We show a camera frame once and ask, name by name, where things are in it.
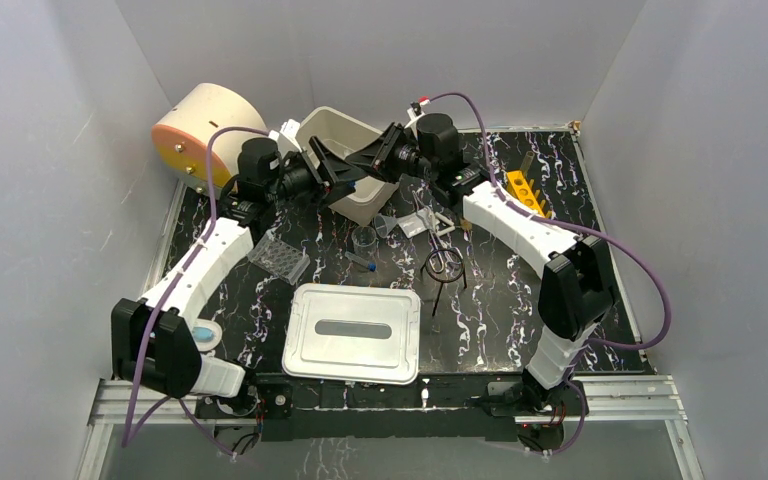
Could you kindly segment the clear glass test tube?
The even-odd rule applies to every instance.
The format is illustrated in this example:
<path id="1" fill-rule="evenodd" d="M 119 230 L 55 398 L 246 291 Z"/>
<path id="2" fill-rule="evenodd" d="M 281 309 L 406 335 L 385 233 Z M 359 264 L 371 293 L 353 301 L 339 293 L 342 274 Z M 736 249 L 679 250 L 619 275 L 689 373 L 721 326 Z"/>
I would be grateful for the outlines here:
<path id="1" fill-rule="evenodd" d="M 529 169 L 530 169 L 532 163 L 534 162 L 535 158 L 536 158 L 536 154 L 535 154 L 534 151 L 528 151 L 525 154 L 525 156 L 524 156 L 524 158 L 522 160 L 521 166 L 520 166 L 520 172 L 524 176 L 526 176 L 528 174 Z"/>

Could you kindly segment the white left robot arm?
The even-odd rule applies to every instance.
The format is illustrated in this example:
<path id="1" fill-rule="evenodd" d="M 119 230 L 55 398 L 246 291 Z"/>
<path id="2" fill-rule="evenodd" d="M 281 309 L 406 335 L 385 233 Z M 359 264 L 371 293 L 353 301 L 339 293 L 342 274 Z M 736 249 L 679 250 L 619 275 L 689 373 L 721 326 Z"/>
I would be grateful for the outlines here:
<path id="1" fill-rule="evenodd" d="M 300 151 L 280 154 L 276 141 L 251 138 L 241 146 L 240 173 L 222 187 L 217 217 L 187 253 L 137 300 L 111 312 L 116 377 L 171 398 L 206 395 L 235 416 L 254 411 L 257 387 L 243 366 L 211 357 L 194 338 L 199 315 L 230 271 L 270 228 L 278 204 L 295 199 L 330 205 L 354 193 L 366 172 L 332 152 L 318 137 Z"/>

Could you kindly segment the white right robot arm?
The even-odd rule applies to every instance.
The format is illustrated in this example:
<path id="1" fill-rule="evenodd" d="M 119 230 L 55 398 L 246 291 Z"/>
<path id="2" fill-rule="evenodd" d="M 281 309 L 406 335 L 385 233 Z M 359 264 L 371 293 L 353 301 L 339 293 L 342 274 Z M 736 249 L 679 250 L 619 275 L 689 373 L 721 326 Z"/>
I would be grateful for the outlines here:
<path id="1" fill-rule="evenodd" d="M 609 245 L 551 225 L 518 202 L 490 177 L 491 167 L 465 158 L 445 114 L 426 114 L 414 128 L 393 123 L 345 160 L 382 182 L 424 180 L 441 205 L 492 234 L 539 275 L 543 328 L 523 372 L 523 399 L 531 411 L 550 413 L 563 399 L 575 358 L 617 301 Z"/>

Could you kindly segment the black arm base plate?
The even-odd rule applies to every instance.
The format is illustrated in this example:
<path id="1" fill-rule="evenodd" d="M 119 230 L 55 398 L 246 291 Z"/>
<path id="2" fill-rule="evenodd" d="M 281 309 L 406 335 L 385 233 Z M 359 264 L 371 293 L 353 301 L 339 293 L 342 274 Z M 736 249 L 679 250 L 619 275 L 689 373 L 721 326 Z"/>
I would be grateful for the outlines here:
<path id="1" fill-rule="evenodd" d="M 197 417 L 221 426 L 260 419 L 268 442 L 479 437 L 554 449 L 565 422 L 589 412 L 581 382 L 544 389 L 519 372 L 421 375 L 406 385 L 261 374 L 242 393 L 198 401 Z"/>

